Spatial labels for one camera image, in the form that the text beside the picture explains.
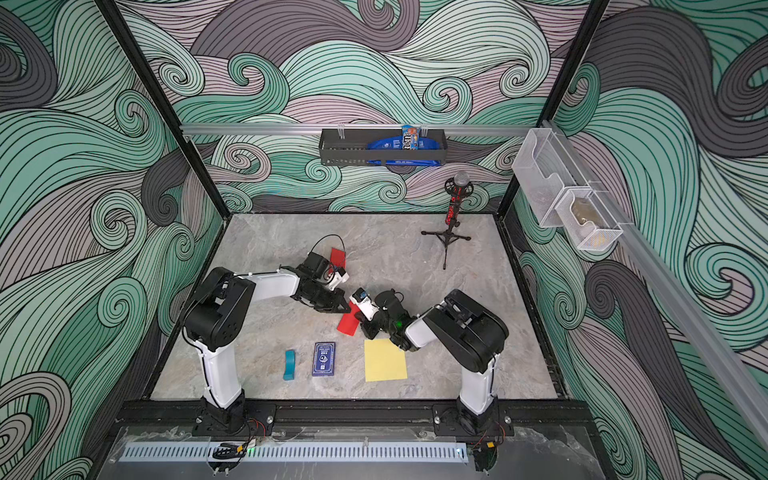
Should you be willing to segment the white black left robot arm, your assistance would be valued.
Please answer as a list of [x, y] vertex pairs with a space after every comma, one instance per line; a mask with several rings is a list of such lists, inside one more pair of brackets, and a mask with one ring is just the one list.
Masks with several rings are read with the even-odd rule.
[[207, 403], [225, 410], [244, 395], [233, 344], [252, 302], [285, 297], [318, 313], [346, 314], [351, 308], [341, 285], [348, 280], [345, 268], [314, 252], [297, 267], [269, 272], [211, 270], [181, 315], [182, 338], [201, 360]]

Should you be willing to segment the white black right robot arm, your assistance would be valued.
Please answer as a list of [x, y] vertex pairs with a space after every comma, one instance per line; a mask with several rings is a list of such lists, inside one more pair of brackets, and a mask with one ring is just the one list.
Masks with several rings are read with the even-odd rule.
[[393, 289], [372, 297], [360, 288], [352, 294], [351, 303], [358, 308], [355, 317], [369, 340], [383, 332], [407, 352], [435, 341], [442, 344], [462, 369], [459, 411], [468, 419], [485, 420], [497, 399], [495, 369], [509, 336], [496, 314], [459, 289], [418, 316], [404, 308]]

